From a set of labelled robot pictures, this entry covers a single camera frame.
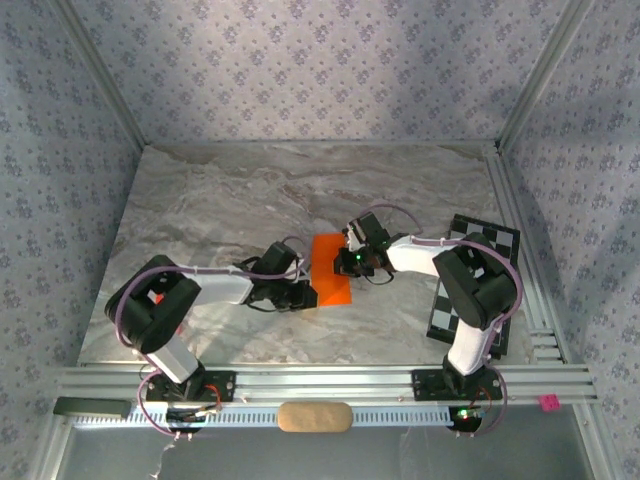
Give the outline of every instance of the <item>gray marble surface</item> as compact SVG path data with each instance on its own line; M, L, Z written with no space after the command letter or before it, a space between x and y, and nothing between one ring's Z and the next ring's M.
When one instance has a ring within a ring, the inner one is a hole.
M221 144L147 147L122 218L80 362L135 360L104 316L106 300L158 253L226 266L288 234L335 232L363 208L399 204L440 238L455 213L500 223L479 152L424 145ZM389 229L411 231L381 210ZM351 280L353 303L286 314L214 304L192 309L183 338L204 363L440 363L449 346L426 338L436 279ZM527 363L524 316L505 363Z

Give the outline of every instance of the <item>black and white checkerboard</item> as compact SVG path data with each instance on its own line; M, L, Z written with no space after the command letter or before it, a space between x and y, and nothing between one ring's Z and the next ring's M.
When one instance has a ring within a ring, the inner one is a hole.
M453 217L449 238L463 238L473 232L482 233L500 255L508 258L511 265L517 267L518 249L520 247L520 232L518 230L463 215ZM438 281L427 337L451 344L457 327L458 315L451 307L451 302L449 302L449 297L442 286L442 282ZM494 339L491 346L491 354L495 358L506 355L508 345L509 321L505 322L502 332Z

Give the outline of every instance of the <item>orange towel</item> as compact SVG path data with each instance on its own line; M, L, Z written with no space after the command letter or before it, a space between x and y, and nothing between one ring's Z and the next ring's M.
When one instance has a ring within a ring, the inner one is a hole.
M318 307L351 304L349 277L333 273L333 260L344 246L342 233L323 233L313 237L311 286L318 293Z

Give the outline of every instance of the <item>aluminum rail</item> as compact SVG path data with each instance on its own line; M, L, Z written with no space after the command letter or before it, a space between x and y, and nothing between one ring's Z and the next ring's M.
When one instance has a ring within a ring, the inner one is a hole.
M460 402L415 402L411 371L434 365L216 365L207 370L238 373L234 405L278 406L290 400L330 400L352 406L464 405ZM59 396L133 399L141 363L86 365L63 369ZM561 404L596 403L597 395L586 365L501 366L513 405L538 403L540 395L555 394Z

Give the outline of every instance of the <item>blue floral wallpaper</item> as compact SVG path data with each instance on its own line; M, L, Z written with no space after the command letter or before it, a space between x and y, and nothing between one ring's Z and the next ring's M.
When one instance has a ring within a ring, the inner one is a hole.
M73 0L151 144L494 138L566 2Z
M508 155L571 346L640 478L640 4L595 2Z
M39 0L0 2L0 478L26 478L138 158Z

